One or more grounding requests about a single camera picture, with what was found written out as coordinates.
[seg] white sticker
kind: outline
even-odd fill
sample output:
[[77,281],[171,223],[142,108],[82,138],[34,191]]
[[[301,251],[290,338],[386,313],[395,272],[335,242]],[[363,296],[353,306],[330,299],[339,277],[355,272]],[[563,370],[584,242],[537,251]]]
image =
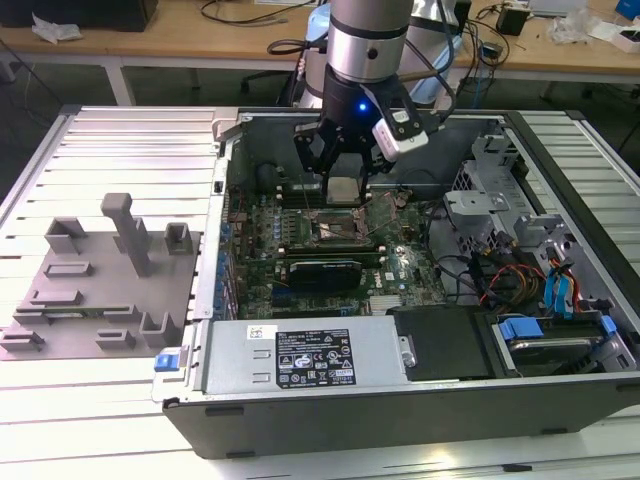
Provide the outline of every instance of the white sticker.
[[277,325],[249,325],[247,340],[275,340]]

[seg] floor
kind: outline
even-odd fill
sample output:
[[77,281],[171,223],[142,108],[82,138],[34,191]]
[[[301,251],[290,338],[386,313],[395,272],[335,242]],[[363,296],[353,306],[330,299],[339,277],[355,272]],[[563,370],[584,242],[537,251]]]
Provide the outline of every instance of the floor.
[[[36,65],[35,72],[66,104],[114,105],[101,67]],[[285,77],[257,80],[251,84],[250,92],[243,94],[240,79],[248,73],[251,72],[201,70],[202,88],[192,90],[186,69],[126,70],[138,105],[273,105]],[[482,100],[481,108],[578,110],[614,148],[640,120],[640,100],[633,100],[628,94],[631,85],[592,85],[590,98],[584,98],[583,84],[561,83],[548,101],[539,96],[543,87],[540,82],[498,80]],[[474,101],[475,87],[467,88],[458,99],[458,108],[470,108]],[[35,78],[29,81],[24,68],[17,71],[13,84],[0,86],[0,199],[37,148],[57,111],[55,100]],[[622,157],[640,171],[640,131],[627,143]]]

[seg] side panel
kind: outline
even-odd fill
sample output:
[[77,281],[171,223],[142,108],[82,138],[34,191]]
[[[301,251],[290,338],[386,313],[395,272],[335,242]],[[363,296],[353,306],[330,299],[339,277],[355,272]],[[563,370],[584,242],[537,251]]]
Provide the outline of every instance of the side panel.
[[637,380],[605,380],[163,411],[199,456],[221,459],[575,432],[638,402]]

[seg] motherboard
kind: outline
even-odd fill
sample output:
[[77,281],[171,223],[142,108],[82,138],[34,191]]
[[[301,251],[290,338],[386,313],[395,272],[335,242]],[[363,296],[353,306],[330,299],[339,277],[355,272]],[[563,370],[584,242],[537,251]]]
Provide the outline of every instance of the motherboard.
[[446,299],[423,242],[426,202],[374,192],[363,206],[232,195],[230,255],[237,318],[384,315]]

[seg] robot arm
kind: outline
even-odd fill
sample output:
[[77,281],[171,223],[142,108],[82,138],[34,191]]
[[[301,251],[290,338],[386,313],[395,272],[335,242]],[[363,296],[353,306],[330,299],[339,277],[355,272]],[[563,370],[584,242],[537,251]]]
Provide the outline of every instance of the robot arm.
[[[303,167],[322,175],[325,196],[340,154],[362,156],[364,201],[369,177],[388,173],[398,157],[428,142],[422,118],[396,74],[413,8],[413,0],[331,2],[322,113],[317,124],[300,126],[295,134]],[[401,108],[392,111],[396,105]],[[319,157],[310,147],[316,133],[324,142]],[[373,159],[375,145],[383,158]]]

